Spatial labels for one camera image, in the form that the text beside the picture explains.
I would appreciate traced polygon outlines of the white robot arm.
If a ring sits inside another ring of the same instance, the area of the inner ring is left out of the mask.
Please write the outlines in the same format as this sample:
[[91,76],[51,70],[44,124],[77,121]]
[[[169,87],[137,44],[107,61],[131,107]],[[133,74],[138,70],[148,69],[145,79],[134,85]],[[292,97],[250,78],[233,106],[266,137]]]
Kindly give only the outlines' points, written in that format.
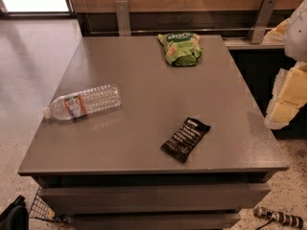
[[285,55],[296,61],[290,70],[279,70],[266,111],[265,125],[281,129],[307,104],[307,0],[273,30],[284,35]]

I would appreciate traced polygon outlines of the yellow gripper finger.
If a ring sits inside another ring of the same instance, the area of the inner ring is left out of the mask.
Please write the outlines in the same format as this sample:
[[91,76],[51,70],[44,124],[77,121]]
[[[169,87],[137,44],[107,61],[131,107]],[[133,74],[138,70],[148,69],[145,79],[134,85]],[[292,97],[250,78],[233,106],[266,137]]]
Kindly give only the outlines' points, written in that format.
[[268,31],[264,36],[264,41],[266,43],[273,43],[273,42],[283,43],[288,23],[289,23],[289,18],[283,20],[276,27]]
[[270,129],[286,127],[306,104],[307,63],[298,61],[290,70],[281,68],[276,75],[265,125]]

